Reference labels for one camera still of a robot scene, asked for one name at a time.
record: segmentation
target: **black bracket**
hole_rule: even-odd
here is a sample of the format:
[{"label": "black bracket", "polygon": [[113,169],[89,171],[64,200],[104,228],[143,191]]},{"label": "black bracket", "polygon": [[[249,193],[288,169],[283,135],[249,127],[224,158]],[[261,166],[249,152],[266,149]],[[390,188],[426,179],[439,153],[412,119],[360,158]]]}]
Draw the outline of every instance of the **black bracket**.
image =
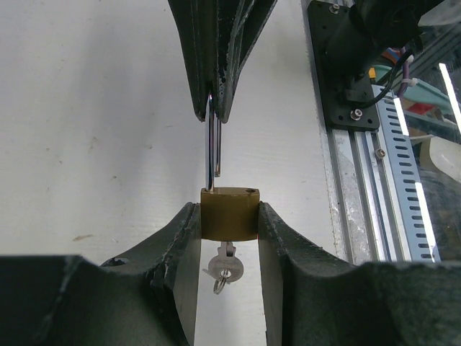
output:
[{"label": "black bracket", "polygon": [[[357,117],[351,117],[351,111],[359,108],[354,105],[373,99],[370,80],[366,76],[356,81],[352,77],[345,78],[340,71],[334,71],[328,65],[326,43],[349,12],[348,7],[340,6],[339,9],[334,9],[332,6],[314,0],[308,7],[315,69],[326,125],[342,130],[377,130],[380,120],[375,106],[361,109],[362,116],[358,120],[355,120]],[[344,43],[344,49],[348,49],[347,42]]]}]

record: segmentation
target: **key head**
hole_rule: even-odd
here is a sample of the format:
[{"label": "key head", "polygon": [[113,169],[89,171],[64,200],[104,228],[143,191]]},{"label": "key head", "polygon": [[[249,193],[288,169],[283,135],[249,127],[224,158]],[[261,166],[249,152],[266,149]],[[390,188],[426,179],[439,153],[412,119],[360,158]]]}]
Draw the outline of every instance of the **key head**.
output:
[{"label": "key head", "polygon": [[226,269],[230,273],[226,280],[227,283],[234,283],[243,276],[243,263],[235,256],[218,255],[208,263],[208,272],[216,280],[220,279],[221,272]]}]

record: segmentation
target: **black mounting plate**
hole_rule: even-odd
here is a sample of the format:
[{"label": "black mounting plate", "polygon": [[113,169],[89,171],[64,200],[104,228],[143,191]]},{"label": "black mounting plate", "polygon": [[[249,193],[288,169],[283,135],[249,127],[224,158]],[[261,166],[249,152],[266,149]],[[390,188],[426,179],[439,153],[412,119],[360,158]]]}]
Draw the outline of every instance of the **black mounting plate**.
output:
[{"label": "black mounting plate", "polygon": [[[330,11],[331,4],[312,0],[308,7],[310,36],[312,39],[315,69],[317,70],[318,84],[320,87],[323,116],[326,125],[331,128],[353,131],[377,130],[380,119],[376,107],[362,110],[363,116],[353,120],[350,116],[353,106],[341,102],[341,98],[351,87],[339,74],[328,69],[325,57],[326,42],[335,32],[342,19],[348,14],[349,8],[341,6],[337,14]],[[361,94],[364,99],[374,97],[370,80],[366,77],[354,83],[354,93]]]}]

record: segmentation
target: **key ring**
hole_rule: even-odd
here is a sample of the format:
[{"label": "key ring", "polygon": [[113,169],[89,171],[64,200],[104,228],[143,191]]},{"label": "key ring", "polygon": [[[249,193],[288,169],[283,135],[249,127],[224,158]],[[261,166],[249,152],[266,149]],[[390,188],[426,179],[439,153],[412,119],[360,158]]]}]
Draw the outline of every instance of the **key ring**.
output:
[{"label": "key ring", "polygon": [[223,275],[221,275],[219,280],[215,281],[215,286],[213,287],[214,294],[219,294],[223,291],[225,282],[228,279],[228,275],[229,275],[229,271],[225,269]]}]

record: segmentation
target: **black cable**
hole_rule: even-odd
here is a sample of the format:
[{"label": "black cable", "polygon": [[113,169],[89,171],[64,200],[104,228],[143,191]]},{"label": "black cable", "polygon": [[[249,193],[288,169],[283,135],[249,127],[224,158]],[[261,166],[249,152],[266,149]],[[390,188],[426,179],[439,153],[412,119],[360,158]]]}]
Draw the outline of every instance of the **black cable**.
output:
[{"label": "black cable", "polygon": [[365,108],[370,108],[373,105],[376,105],[381,99],[383,99],[384,96],[389,92],[390,88],[392,87],[392,84],[395,81],[395,78],[397,77],[397,73],[400,71],[402,68],[403,64],[410,58],[410,56],[413,55],[412,50],[407,50],[405,54],[403,54],[400,59],[398,59],[396,65],[393,67],[392,71],[390,72],[390,77],[388,80],[388,83],[386,84],[385,88],[374,98],[371,99],[370,101],[363,102],[362,104],[358,104],[357,108],[360,109],[365,109]]}]

